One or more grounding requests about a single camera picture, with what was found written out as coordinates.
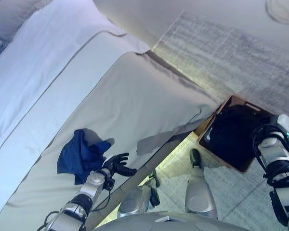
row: mattress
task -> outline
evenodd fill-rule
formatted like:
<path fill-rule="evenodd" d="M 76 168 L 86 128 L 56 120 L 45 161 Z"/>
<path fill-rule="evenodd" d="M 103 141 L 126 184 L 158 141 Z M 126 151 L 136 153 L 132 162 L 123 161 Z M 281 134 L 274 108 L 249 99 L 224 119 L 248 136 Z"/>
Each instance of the mattress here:
<path fill-rule="evenodd" d="M 105 156 L 129 152 L 128 165 L 139 169 L 173 135 L 196 128 L 217 105 L 203 89 L 147 55 L 123 55 L 68 118 L 9 199 L 0 214 L 0 230 L 36 230 L 50 211 L 61 208 L 78 191 L 73 175 L 56 174 L 60 151 L 74 130 L 85 128 L 89 144 L 111 139 Z M 114 179 L 114 190 L 127 180 L 118 175 Z M 106 193 L 101 194 L 98 203 L 105 198 Z"/>

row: brown box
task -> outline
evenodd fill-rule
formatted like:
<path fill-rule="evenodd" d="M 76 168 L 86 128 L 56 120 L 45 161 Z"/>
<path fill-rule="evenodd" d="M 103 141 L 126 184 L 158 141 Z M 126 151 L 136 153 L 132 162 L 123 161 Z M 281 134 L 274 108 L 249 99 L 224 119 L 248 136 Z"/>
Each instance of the brown box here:
<path fill-rule="evenodd" d="M 232 166 L 230 163 L 226 162 L 225 160 L 223 160 L 222 158 L 220 158 L 218 156 L 218 154 L 213 153 L 210 150 L 210 144 L 206 142 L 205 140 L 205 135 L 207 134 L 207 132 L 211 129 L 216 116 L 221 113 L 225 108 L 234 106 L 234 105 L 244 105 L 247 106 L 249 108 L 251 108 L 253 110 L 254 114 L 258 114 L 261 116 L 272 116 L 273 114 L 252 104 L 249 103 L 248 101 L 245 101 L 241 98 L 239 98 L 238 96 L 232 95 L 230 96 L 215 112 L 215 114 L 213 114 L 206 122 L 204 122 L 199 129 L 195 130 L 195 133 L 199 136 L 198 138 L 198 143 L 205 148 L 209 153 L 211 153 L 212 155 L 214 155 L 215 158 L 217 158 L 222 164 L 224 164 L 225 166 L 228 166 L 229 168 L 233 168 L 239 172 L 246 172 L 248 170 L 248 168 L 250 167 L 252 161 L 253 161 L 253 157 L 250 158 L 250 160 L 246 161 L 245 163 L 243 163 L 240 166 Z"/>

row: cardboard box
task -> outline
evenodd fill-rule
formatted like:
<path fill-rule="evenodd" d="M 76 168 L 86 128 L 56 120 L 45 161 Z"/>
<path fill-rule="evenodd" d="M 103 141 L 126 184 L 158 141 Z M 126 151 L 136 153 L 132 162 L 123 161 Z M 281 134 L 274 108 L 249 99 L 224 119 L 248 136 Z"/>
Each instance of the cardboard box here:
<path fill-rule="evenodd" d="M 252 114 L 249 114 L 249 116 L 263 116 L 263 117 L 270 117 L 273 114 L 252 104 L 248 101 L 245 101 L 244 99 L 241 99 L 238 96 L 232 95 L 230 96 L 220 107 L 219 109 L 206 121 L 204 122 L 197 130 L 195 130 L 195 133 L 199 136 L 198 143 L 203 148 L 205 148 L 209 153 L 214 155 L 215 158 L 217 158 L 222 164 L 225 166 L 228 166 L 229 168 L 233 168 L 239 172 L 246 172 L 248 168 L 250 167 L 254 157 L 251 157 L 248 161 L 245 161 L 244 163 L 240 164 L 239 166 L 233 166 L 230 163 L 223 160 L 218 153 L 213 153 L 211 151 L 211 146 L 208 141 L 206 141 L 205 136 L 208 136 L 210 134 L 211 128 L 214 125 L 216 116 L 223 112 L 226 108 L 235 106 L 235 105 L 243 105 L 251 109 Z"/>

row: cable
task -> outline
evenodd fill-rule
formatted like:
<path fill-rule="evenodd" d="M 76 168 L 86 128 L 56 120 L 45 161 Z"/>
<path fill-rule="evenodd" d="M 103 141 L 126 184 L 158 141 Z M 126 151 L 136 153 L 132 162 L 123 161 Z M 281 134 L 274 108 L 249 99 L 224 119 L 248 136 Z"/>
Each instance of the cable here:
<path fill-rule="evenodd" d="M 106 208 L 107 205 L 109 204 L 109 201 L 110 201 L 110 190 L 108 190 L 108 197 L 107 197 L 107 203 L 106 203 L 106 205 L 103 206 L 103 207 L 101 207 L 101 208 L 98 208 L 98 207 L 97 207 L 96 209 L 91 210 L 90 212 L 97 212 L 97 211 L 100 211 L 100 210 Z"/>
<path fill-rule="evenodd" d="M 52 212 L 50 212 L 50 213 L 46 216 L 46 218 L 45 218 L 45 220 L 44 220 L 44 224 L 43 224 L 41 227 L 39 227 L 39 228 L 37 229 L 37 231 L 41 231 L 42 229 L 44 229 L 44 228 L 47 226 L 47 220 L 48 220 L 49 216 L 50 216 L 51 214 L 54 214 L 54 213 L 59 213 L 59 211 L 52 211 Z"/>

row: robot leg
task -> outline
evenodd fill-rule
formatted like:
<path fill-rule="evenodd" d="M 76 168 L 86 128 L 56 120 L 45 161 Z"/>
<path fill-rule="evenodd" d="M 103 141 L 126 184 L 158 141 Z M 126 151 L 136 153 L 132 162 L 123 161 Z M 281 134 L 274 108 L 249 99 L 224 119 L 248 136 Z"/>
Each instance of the robot leg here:
<path fill-rule="evenodd" d="M 190 151 L 192 177 L 188 181 L 185 194 L 185 211 L 217 219 L 217 210 L 213 195 L 201 169 L 200 153 Z"/>
<path fill-rule="evenodd" d="M 152 207 L 159 205 L 157 187 L 160 186 L 160 180 L 155 170 L 149 177 L 144 185 L 131 190 L 123 199 L 118 209 L 118 218 L 145 213 L 150 205 Z"/>

